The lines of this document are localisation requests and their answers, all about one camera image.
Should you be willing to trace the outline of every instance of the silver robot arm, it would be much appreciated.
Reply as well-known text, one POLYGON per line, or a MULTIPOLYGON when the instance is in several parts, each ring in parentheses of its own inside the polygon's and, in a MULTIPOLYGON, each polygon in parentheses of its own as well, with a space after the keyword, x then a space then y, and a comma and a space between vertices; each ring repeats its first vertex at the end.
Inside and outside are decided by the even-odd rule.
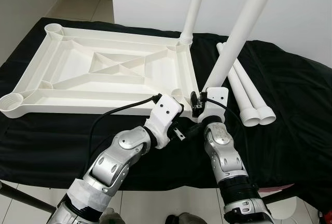
POLYGON ((225 110, 206 101, 211 99, 226 106, 227 96, 227 88, 207 88, 200 100, 196 100, 196 109, 204 109, 198 120, 206 126, 204 149, 210 157, 214 176, 224 200, 224 217, 230 224, 274 224, 269 210, 257 192, 257 187, 250 183, 241 157, 234 148, 233 138, 223 124, 225 110))
POLYGON ((143 127, 118 133, 83 179, 75 179, 47 224, 99 223, 129 168, 148 153, 151 146, 161 149, 167 145, 170 141, 167 130, 181 112, 182 106, 175 99, 163 95, 143 127))

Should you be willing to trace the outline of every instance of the black tripod leg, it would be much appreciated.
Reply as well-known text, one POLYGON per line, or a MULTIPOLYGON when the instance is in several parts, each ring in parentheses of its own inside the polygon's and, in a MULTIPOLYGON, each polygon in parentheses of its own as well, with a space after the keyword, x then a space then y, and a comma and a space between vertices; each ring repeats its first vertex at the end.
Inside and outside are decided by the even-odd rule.
POLYGON ((34 198, 31 195, 23 193, 22 191, 15 189, 7 184, 4 184, 1 181, 0 181, 0 194, 50 213, 53 213, 56 210, 56 207, 41 200, 38 200, 37 198, 34 198))
POLYGON ((281 200, 285 200, 291 197, 299 196, 303 192, 303 188, 298 185, 292 185, 289 188, 283 189, 280 192, 267 195, 266 197, 263 197, 262 200, 265 204, 269 204, 272 202, 277 202, 281 200))

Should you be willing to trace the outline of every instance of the black cable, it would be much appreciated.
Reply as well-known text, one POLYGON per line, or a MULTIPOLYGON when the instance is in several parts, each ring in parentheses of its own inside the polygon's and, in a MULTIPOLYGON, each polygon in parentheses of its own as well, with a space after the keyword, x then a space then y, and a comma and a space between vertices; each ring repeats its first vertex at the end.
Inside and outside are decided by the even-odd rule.
POLYGON ((247 139, 247 133, 245 131, 245 127, 241 121, 241 119, 239 119, 239 117, 227 106, 223 105, 222 103, 219 103, 218 101, 214 101, 212 99, 209 99, 209 98, 206 98, 206 101, 209 101, 213 104, 216 104, 220 107, 222 107, 223 109, 225 109, 226 111, 228 111, 229 113, 231 113, 235 118, 236 120, 238 121, 238 123, 240 124, 241 128, 242 128, 242 131, 243 131, 243 134, 244 134, 244 145, 245 145, 245 156, 246 156, 246 164, 248 166, 248 172, 250 171, 249 170, 249 152, 248 152, 248 139, 247 139))
POLYGON ((115 136, 114 133, 110 134, 109 136, 105 137, 103 140, 97 144, 97 146, 94 148, 94 150, 91 152, 90 158, 93 158, 94 154, 97 152, 97 150, 102 146, 102 144, 107 141, 110 137, 115 136))
POLYGON ((95 126, 98 124, 98 122, 100 120, 102 120, 104 117, 108 116, 108 115, 111 115, 111 114, 114 114, 114 113, 117 113, 119 111, 122 111, 122 110, 125 110, 125 109, 128 109, 128 108, 131 108, 131 107, 135 107, 135 106, 139 106, 139 105, 143 105, 145 103, 148 103, 149 101, 154 101, 155 103, 160 99, 161 97, 161 94, 158 94, 158 95, 154 95, 146 100, 143 100, 143 101, 139 101, 139 102, 136 102, 136 103, 133 103, 133 104, 129 104, 127 106, 122 106, 122 107, 119 107, 119 108, 116 108, 116 109, 113 109, 111 111, 108 111, 102 115, 100 115, 98 118, 96 118, 96 120, 93 122, 92 126, 91 126, 91 130, 90 130, 90 134, 89 134, 89 140, 88 140, 88 149, 87 149, 87 158, 86 158, 86 162, 85 162, 85 166, 84 166, 84 173, 88 170, 88 167, 89 167, 89 163, 90 163, 90 159, 91 159, 91 144, 92 144, 92 134, 93 134, 93 131, 94 131, 94 128, 95 126))

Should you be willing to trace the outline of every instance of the white plastic table top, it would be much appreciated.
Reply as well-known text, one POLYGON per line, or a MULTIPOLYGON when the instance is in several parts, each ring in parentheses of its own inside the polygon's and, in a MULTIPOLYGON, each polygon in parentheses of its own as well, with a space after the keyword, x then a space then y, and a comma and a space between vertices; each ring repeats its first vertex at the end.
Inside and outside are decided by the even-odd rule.
MULTIPOLYGON (((9 118, 26 113, 102 114, 158 93, 184 105, 191 118, 199 93, 189 45, 178 39, 45 26, 44 41, 14 90, 0 99, 9 118)), ((123 110, 148 116, 154 103, 123 110)))

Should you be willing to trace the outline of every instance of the table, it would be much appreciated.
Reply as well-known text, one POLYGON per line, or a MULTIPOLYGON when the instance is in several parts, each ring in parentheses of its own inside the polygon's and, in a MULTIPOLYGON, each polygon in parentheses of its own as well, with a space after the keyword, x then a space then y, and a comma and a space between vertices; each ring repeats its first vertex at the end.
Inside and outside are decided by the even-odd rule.
MULTIPOLYGON (((125 27, 102 22, 41 18, 0 68, 0 97, 10 93, 45 37, 44 26, 179 37, 179 32, 125 27)), ((201 90, 218 57, 216 44, 226 36, 195 34, 191 55, 201 90)), ((239 61, 277 120, 246 128, 250 178, 260 187, 295 184, 296 194, 322 211, 332 208, 332 70, 320 63, 287 53, 274 44, 248 41, 239 61)), ((225 87, 230 89, 228 80, 225 87)), ((234 95, 228 106, 239 115, 234 95)), ((68 188, 85 162, 89 128, 95 115, 30 113, 18 119, 0 114, 0 179, 20 184, 68 188)), ((93 148, 108 135, 129 130, 144 116, 108 116, 96 128, 93 148)), ((182 131, 193 123, 181 118, 182 131)), ((246 163, 243 132, 232 116, 226 126, 246 163)), ((105 141, 95 153, 111 142, 105 141)), ((121 190, 169 190, 183 185, 215 188, 202 135, 152 149, 130 169, 121 190)))

